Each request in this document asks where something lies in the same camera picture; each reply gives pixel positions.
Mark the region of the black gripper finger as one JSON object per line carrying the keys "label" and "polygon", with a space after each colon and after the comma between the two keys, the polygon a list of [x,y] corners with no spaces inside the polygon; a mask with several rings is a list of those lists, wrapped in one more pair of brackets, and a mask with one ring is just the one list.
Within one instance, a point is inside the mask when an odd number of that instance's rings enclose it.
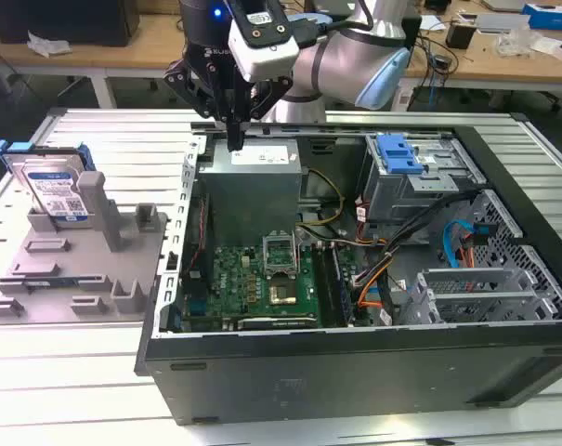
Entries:
{"label": "black gripper finger", "polygon": [[235,81],[235,150],[243,146],[245,131],[253,119],[261,119],[293,86],[290,76],[250,83]]}
{"label": "black gripper finger", "polygon": [[203,80],[183,59],[175,61],[165,72],[165,83],[186,101],[202,118],[213,118],[226,130],[229,151],[237,150],[237,123],[224,88],[221,70],[213,63],[205,65]]}

